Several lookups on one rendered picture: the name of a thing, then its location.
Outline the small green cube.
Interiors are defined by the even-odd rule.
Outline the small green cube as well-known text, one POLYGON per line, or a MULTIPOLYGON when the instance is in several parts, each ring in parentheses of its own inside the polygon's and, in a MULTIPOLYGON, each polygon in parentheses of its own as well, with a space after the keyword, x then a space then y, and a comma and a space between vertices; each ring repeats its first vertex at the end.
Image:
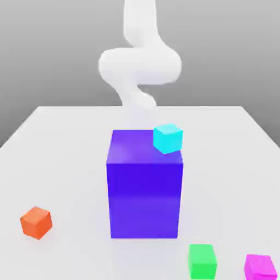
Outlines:
POLYGON ((189 245, 188 267, 192 280, 214 280, 217 259, 211 244, 192 243, 189 245))

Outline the small cyan cube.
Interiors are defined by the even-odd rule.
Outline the small cyan cube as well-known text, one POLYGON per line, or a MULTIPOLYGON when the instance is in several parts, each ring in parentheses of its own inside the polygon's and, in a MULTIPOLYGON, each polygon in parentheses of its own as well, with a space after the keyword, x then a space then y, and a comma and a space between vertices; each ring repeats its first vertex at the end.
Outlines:
POLYGON ((174 124, 163 124, 153 130, 153 145, 163 154, 182 149, 183 130, 174 124))

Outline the small magenta cube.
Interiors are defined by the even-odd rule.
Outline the small magenta cube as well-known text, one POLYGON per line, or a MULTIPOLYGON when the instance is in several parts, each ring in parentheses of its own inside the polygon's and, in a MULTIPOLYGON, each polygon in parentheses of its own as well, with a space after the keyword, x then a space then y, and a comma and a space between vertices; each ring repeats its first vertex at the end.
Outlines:
POLYGON ((248 254, 244 264, 246 280, 277 280, 277 271, 269 255, 248 254))

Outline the small orange cube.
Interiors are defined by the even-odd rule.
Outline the small orange cube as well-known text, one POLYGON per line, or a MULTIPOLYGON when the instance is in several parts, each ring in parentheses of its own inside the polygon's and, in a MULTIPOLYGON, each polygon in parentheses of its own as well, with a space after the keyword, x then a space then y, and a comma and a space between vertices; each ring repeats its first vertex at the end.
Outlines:
POLYGON ((34 206, 20 218, 23 233, 40 240, 53 226, 51 213, 34 206))

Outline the large purple box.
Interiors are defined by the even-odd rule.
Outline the large purple box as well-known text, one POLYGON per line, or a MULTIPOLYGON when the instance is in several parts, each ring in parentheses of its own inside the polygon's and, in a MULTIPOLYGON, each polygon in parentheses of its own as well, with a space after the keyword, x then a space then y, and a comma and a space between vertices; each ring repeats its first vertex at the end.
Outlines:
POLYGON ((151 130, 113 130, 106 168, 112 238, 177 238, 180 151, 158 151, 151 130))

